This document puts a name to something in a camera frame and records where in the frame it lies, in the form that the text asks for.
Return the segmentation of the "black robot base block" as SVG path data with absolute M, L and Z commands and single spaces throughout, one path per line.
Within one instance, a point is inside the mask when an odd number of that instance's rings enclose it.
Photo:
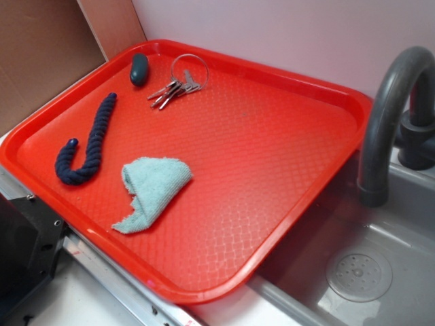
M 64 231 L 64 220 L 42 200 L 1 197 L 1 299 L 53 279 Z

